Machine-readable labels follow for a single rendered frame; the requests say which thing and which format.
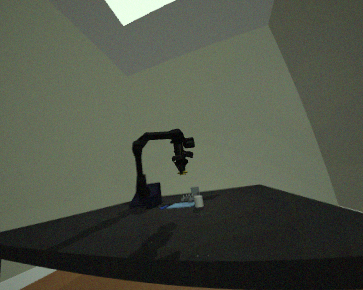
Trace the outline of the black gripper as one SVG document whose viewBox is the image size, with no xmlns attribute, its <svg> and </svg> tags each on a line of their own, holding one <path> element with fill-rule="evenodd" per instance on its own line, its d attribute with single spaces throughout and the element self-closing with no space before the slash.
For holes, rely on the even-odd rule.
<svg viewBox="0 0 363 290">
<path fill-rule="evenodd" d="M 182 156 L 182 150 L 183 148 L 174 149 L 175 156 L 172 157 L 172 161 L 176 161 L 174 164 L 176 165 L 180 174 L 183 174 L 183 171 L 185 171 L 185 166 L 188 163 L 188 160 Z"/>
</svg>

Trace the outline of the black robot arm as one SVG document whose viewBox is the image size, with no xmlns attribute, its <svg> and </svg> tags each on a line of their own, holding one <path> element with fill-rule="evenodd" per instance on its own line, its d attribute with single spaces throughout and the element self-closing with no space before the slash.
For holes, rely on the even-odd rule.
<svg viewBox="0 0 363 290">
<path fill-rule="evenodd" d="M 148 189 L 146 185 L 146 176 L 142 173 L 142 148 L 146 145 L 149 140 L 160 140 L 160 139 L 171 139 L 171 143 L 174 145 L 174 149 L 176 148 L 194 148 L 194 138 L 185 138 L 184 134 L 180 129 L 173 129 L 167 132 L 145 132 L 141 137 L 135 140 L 132 143 L 132 152 L 135 157 L 136 164 L 136 183 L 137 189 L 136 192 L 140 193 L 141 198 L 149 196 L 150 189 Z M 183 144 L 182 144 L 183 142 Z M 182 150 L 183 157 L 193 158 L 193 152 Z"/>
</svg>

